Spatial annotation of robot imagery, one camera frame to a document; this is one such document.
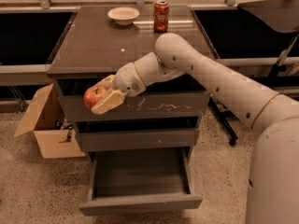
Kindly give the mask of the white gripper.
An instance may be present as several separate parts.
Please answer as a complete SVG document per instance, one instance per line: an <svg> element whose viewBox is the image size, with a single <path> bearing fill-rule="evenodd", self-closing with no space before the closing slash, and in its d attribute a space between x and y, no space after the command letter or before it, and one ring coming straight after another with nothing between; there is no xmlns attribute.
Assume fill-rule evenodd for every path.
<svg viewBox="0 0 299 224"><path fill-rule="evenodd" d="M146 90L133 63L121 67L115 76L109 75L97 82L97 85L104 86L109 90L103 99L92 107L92 112L96 115L103 115L121 105L124 102L125 93L128 97L135 97Z"/></svg>

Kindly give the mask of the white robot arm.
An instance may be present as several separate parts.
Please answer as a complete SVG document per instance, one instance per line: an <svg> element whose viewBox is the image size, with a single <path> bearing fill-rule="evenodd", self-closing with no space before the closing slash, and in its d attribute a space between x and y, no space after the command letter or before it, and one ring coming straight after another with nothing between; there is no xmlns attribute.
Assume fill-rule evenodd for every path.
<svg viewBox="0 0 299 224"><path fill-rule="evenodd" d="M154 51L100 84L102 115L149 85L187 73L259 135L249 171L246 224L299 224L299 102L202 55L184 38L160 35Z"/></svg>

